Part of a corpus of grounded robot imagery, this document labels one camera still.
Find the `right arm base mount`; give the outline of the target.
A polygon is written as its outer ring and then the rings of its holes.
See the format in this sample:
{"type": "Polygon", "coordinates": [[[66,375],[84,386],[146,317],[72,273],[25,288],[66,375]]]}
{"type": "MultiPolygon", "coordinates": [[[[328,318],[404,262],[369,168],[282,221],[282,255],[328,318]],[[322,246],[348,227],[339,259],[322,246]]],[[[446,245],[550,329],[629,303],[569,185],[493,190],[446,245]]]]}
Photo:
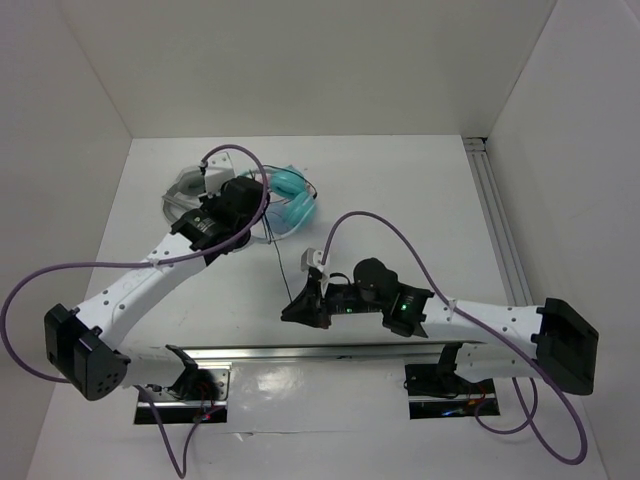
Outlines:
{"type": "Polygon", "coordinates": [[[411,420],[499,416],[492,380],[469,382],[454,372],[461,343],[446,345],[433,363],[405,365],[403,387],[408,395],[411,420]]]}

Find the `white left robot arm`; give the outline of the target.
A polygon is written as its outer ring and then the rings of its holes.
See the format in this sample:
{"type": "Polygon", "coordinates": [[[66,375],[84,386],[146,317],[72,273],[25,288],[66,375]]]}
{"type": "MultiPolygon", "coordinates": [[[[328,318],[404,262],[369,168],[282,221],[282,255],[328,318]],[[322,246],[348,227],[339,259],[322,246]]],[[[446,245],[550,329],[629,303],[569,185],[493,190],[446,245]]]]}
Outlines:
{"type": "Polygon", "coordinates": [[[218,257],[244,248],[250,228],[264,214],[264,184],[235,177],[187,211],[139,268],[73,309],[61,304],[45,315],[49,362],[89,401],[117,387],[164,389],[176,399],[190,398],[212,378],[173,345],[125,351],[133,327],[160,301],[218,257]]]}

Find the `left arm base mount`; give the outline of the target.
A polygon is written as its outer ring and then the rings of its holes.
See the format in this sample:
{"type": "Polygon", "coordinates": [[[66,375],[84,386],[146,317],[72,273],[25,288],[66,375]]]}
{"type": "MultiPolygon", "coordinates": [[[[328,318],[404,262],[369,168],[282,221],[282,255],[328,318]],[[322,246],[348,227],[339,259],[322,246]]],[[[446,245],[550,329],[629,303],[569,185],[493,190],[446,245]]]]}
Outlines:
{"type": "Polygon", "coordinates": [[[171,346],[180,361],[172,367],[175,376],[160,384],[143,384],[144,392],[156,406],[163,424],[187,425],[196,420],[204,424],[224,424],[228,419],[231,362],[197,360],[185,350],[171,346]]]}

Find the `teal white cat-ear headphones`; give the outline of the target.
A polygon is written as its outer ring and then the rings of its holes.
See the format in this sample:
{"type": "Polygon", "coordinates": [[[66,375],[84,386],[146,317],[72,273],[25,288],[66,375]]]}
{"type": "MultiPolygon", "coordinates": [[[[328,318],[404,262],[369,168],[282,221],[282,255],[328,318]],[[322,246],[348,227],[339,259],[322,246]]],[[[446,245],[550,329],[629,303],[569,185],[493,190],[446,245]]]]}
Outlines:
{"type": "Polygon", "coordinates": [[[308,225],[314,218],[318,191],[292,165],[265,165],[269,202],[260,220],[262,233],[255,231],[256,243],[270,244],[287,239],[308,225]]]}

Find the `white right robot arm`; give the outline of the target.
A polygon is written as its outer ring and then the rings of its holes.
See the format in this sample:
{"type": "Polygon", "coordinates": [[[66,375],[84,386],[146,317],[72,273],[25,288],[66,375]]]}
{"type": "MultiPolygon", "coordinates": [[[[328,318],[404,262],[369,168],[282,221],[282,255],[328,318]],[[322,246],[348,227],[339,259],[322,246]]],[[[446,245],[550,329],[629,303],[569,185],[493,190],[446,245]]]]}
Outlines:
{"type": "Polygon", "coordinates": [[[306,284],[282,310],[282,321],[327,329],[336,315],[379,313],[396,335],[443,343],[436,379],[448,392],[510,377],[549,380],[578,396],[594,390],[599,334],[564,300],[526,307],[441,300],[402,283],[375,258],[357,263],[344,284],[331,283],[320,265],[306,271],[306,284]]]}

